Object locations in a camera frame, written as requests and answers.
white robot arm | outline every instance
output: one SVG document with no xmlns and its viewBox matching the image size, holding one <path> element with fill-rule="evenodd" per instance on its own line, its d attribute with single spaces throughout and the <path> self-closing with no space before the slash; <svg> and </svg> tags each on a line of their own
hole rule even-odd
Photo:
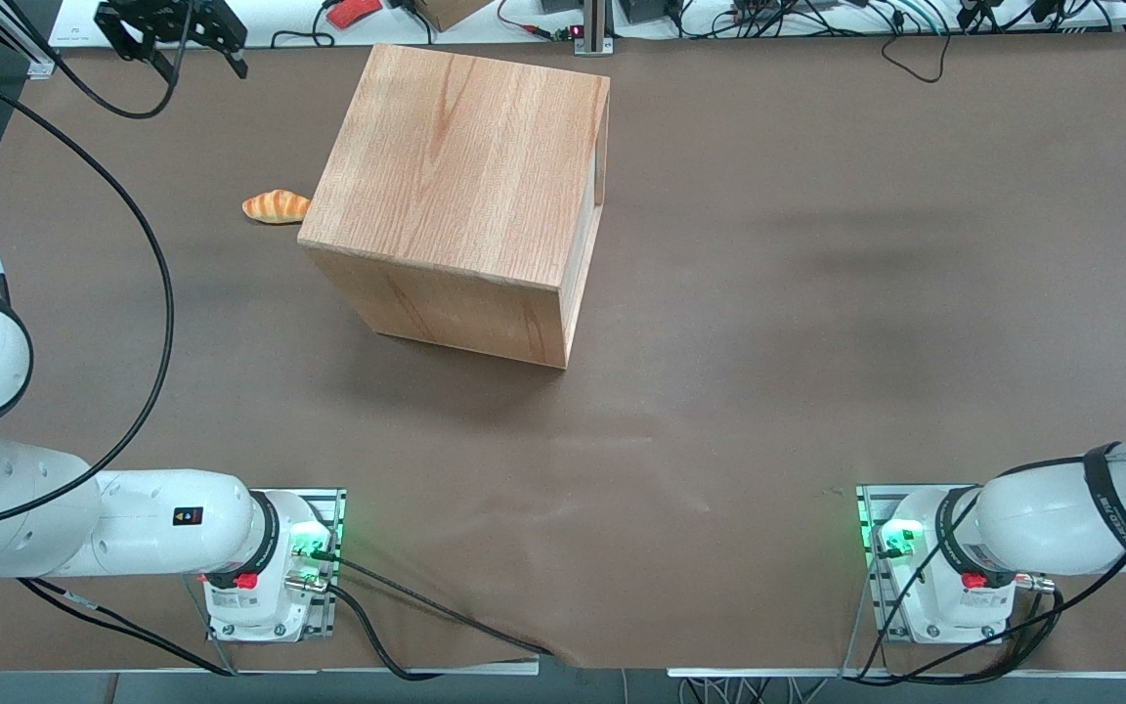
<svg viewBox="0 0 1126 704">
<path fill-rule="evenodd" d="M 984 487 L 915 491 L 881 526 L 877 545 L 899 589 L 911 583 L 903 612 L 915 641 L 1001 632 L 1026 572 L 1100 574 L 1126 555 L 1126 442 Z"/>
<path fill-rule="evenodd" d="M 26 327 L 0 300 L 0 418 L 33 369 Z M 0 511 L 66 485 L 89 464 L 0 440 Z M 214 633 L 298 641 L 331 531 L 300 496 L 250 491 L 199 470 L 102 471 L 32 511 L 0 520 L 0 578 L 175 574 L 205 580 Z"/>
</svg>

red connector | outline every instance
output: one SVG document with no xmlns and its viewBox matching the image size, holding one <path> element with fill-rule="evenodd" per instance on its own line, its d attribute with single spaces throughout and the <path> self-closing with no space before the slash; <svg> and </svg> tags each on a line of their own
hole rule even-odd
<svg viewBox="0 0 1126 704">
<path fill-rule="evenodd" d="M 381 0 L 343 0 L 328 11 L 325 17 L 331 26 L 346 28 L 379 9 Z"/>
</svg>

bread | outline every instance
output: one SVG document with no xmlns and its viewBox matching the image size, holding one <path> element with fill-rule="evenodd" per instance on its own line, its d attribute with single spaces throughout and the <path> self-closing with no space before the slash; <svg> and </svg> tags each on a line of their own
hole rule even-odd
<svg viewBox="0 0 1126 704">
<path fill-rule="evenodd" d="M 250 219 L 259 220 L 260 223 L 278 226 L 278 224 L 303 222 L 310 206 L 312 206 L 310 197 L 277 188 L 260 193 L 259 196 L 248 197 L 241 204 L 241 212 Z"/>
</svg>

wooden box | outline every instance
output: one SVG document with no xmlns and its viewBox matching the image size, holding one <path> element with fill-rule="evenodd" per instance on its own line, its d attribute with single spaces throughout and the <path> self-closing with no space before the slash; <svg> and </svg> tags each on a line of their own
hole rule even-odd
<svg viewBox="0 0 1126 704">
<path fill-rule="evenodd" d="M 415 0 L 415 12 L 446 32 L 489 5 L 485 0 Z"/>
<path fill-rule="evenodd" d="M 372 330 L 566 368 L 609 80 L 376 45 L 298 243 Z"/>
</svg>

black strap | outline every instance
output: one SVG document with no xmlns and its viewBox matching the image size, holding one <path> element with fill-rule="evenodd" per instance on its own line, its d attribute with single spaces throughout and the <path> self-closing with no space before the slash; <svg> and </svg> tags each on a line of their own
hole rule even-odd
<svg viewBox="0 0 1126 704">
<path fill-rule="evenodd" d="M 966 550 L 962 549 L 958 544 L 958 540 L 955 538 L 950 526 L 953 526 L 953 510 L 958 505 L 958 500 L 964 498 L 968 491 L 974 490 L 974 485 L 960 485 L 955 487 L 950 491 L 946 492 L 941 504 L 937 505 L 937 517 L 936 517 L 936 531 L 937 541 L 941 544 L 941 555 L 946 559 L 946 562 L 950 562 L 950 567 L 955 569 L 958 574 L 962 572 L 978 572 L 978 574 L 985 574 L 993 570 L 988 570 L 980 562 L 974 561 L 967 555 Z"/>
<path fill-rule="evenodd" d="M 251 491 L 250 498 L 259 504 L 263 509 L 263 540 L 259 543 L 259 549 L 254 555 L 247 560 L 244 565 L 226 572 L 207 572 L 206 581 L 216 589 L 232 589 L 235 587 L 233 579 L 242 574 L 259 574 L 274 553 L 277 552 L 277 540 L 280 538 L 280 520 L 277 518 L 277 508 L 272 507 L 271 500 L 262 491 Z"/>
<path fill-rule="evenodd" d="M 1109 471 L 1107 453 L 1118 445 L 1117 442 L 1093 447 L 1082 457 L 1085 465 L 1085 484 L 1089 485 L 1089 494 L 1092 496 L 1093 506 L 1102 516 L 1102 522 L 1115 535 L 1120 547 L 1126 552 L 1126 509 L 1123 508 L 1118 492 L 1115 491 L 1115 481 Z"/>
</svg>

